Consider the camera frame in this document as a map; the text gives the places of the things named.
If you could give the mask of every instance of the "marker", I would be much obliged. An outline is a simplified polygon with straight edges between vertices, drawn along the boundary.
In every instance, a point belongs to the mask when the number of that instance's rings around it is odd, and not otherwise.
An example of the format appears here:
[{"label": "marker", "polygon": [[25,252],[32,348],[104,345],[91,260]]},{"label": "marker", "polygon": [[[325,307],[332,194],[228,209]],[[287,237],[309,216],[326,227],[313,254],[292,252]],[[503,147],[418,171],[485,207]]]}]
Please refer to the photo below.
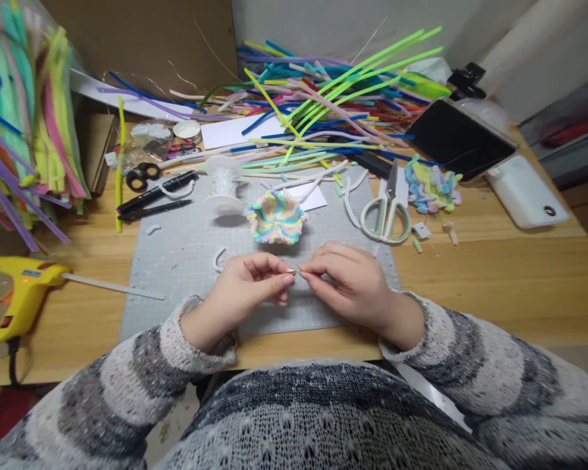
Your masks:
[{"label": "marker", "polygon": [[161,206],[157,206],[157,207],[153,207],[153,208],[149,208],[149,209],[138,209],[138,210],[134,210],[134,211],[130,211],[130,212],[125,212],[123,214],[120,214],[118,216],[118,219],[120,219],[121,221],[135,221],[137,219],[142,219],[143,217],[147,217],[149,215],[153,215],[156,213],[161,213],[161,212],[166,212],[166,211],[170,211],[173,209],[178,209],[184,206],[187,206],[188,204],[191,204],[192,200],[191,199],[185,199],[182,201],[174,201],[171,202],[170,204],[163,204]]},{"label": "marker", "polygon": [[[162,186],[168,191],[176,191],[177,189],[187,186],[190,181],[198,179],[198,173],[191,170],[187,173],[183,173],[181,176],[177,176],[171,180],[166,181]],[[137,209],[141,209],[151,202],[155,202],[164,196],[163,191],[159,186],[140,194],[138,197],[131,199],[129,202],[125,202],[121,206],[116,208],[116,211],[120,214],[125,214]]]}]

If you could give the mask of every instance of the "desk surface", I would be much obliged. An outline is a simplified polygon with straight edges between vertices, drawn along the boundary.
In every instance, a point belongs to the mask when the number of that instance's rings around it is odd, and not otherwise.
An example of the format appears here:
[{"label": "desk surface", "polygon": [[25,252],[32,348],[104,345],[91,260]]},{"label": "desk surface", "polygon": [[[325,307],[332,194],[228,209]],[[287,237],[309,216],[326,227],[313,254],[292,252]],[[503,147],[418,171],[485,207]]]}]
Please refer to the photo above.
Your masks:
[{"label": "desk surface", "polygon": [[[539,167],[526,146],[521,152]],[[376,192],[378,180],[371,184]],[[463,188],[462,205],[442,215],[455,222],[458,246],[442,231],[440,218],[429,217],[433,235],[422,254],[411,242],[393,248],[403,287],[544,347],[588,344],[588,236],[575,217],[556,227],[520,230],[488,184],[475,186]],[[131,195],[126,190],[124,200]],[[74,273],[126,285],[139,224],[118,234],[113,213],[109,177],[104,195],[87,204],[85,218],[71,213],[60,224],[72,243],[63,245],[51,234],[41,241]],[[413,207],[410,214],[415,223],[425,219]],[[124,295],[117,292],[78,283],[50,291],[32,334],[22,340],[18,376],[25,383],[62,381],[107,353],[118,343],[123,309]],[[241,345],[237,367],[319,356],[372,360],[380,352],[374,336],[356,326],[271,334]],[[0,384],[6,383],[4,358]]]}]

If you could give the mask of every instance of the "scissors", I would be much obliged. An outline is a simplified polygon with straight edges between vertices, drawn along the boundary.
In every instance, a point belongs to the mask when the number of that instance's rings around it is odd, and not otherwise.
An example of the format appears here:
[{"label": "scissors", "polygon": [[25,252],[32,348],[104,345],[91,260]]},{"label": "scissors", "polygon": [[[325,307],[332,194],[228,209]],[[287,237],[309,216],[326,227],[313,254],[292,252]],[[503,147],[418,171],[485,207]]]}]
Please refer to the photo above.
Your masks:
[{"label": "scissors", "polygon": [[158,180],[161,177],[161,169],[154,163],[142,162],[129,171],[126,175],[126,186],[131,191],[143,193],[148,188],[146,180]]},{"label": "scissors", "polygon": [[[366,207],[364,207],[359,219],[361,230],[368,237],[373,240],[378,240],[379,242],[388,243],[389,245],[404,242],[412,229],[412,220],[410,219],[410,214],[407,212],[407,208],[396,199],[398,178],[399,164],[397,160],[394,160],[392,170],[390,171],[390,177],[387,180],[387,190],[385,191],[385,194],[377,199],[371,200]],[[376,206],[379,206],[379,212],[377,214],[376,226],[373,229],[366,225],[366,217]],[[403,233],[398,238],[392,238],[392,229],[394,228],[394,222],[397,218],[397,211],[400,213],[400,217],[403,220]]]}]

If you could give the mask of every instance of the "hand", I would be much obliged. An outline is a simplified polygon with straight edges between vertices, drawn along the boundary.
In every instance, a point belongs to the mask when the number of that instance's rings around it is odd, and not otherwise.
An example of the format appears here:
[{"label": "hand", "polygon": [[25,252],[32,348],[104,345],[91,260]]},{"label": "hand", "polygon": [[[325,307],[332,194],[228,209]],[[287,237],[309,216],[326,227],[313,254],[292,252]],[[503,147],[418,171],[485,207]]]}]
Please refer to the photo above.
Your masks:
[{"label": "hand", "polygon": [[270,253],[231,258],[205,301],[181,317],[181,330],[189,344],[208,351],[227,332],[248,318],[265,300],[287,305],[287,288],[294,276],[289,266]]},{"label": "hand", "polygon": [[[322,245],[300,275],[314,293],[345,319],[374,330],[404,351],[425,331],[425,316],[409,296],[391,291],[381,266],[364,250],[337,242]],[[328,274],[330,283],[321,278]]]}]

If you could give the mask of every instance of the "fabric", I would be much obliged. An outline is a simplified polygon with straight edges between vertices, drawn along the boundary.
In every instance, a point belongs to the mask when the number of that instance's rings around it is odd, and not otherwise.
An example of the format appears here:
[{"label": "fabric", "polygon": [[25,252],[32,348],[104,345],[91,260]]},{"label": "fabric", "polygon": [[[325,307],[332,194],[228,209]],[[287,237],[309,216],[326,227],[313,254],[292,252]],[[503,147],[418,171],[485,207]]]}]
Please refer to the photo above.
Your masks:
[{"label": "fabric", "polygon": [[[162,469],[588,468],[588,375],[492,324],[412,295],[426,332],[411,351],[380,340],[449,396],[470,434],[402,377],[364,363],[245,371],[205,402]],[[189,382],[235,361],[188,345],[179,317],[61,383],[0,440],[0,468],[145,468],[145,437]]]}]

